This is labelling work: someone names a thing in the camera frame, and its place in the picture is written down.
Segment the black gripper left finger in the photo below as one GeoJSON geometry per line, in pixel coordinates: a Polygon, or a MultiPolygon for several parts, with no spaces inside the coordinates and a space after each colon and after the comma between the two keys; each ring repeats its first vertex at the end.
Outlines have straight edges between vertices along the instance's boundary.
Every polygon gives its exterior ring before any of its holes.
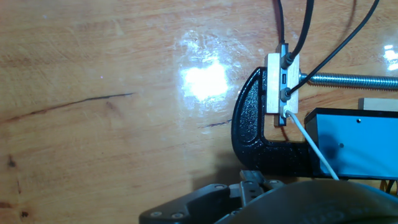
{"type": "Polygon", "coordinates": [[[216,223],[241,208],[237,185],[210,184],[142,212],[139,224],[216,223]]]}

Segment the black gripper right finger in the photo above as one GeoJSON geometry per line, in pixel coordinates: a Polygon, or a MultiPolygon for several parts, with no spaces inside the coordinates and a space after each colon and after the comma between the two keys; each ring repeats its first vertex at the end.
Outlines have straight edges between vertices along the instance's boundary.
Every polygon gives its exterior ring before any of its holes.
{"type": "Polygon", "coordinates": [[[270,190],[285,185],[280,180],[266,179],[258,170],[241,170],[239,174],[242,180],[239,184],[242,206],[246,206],[250,201],[270,190]]]}

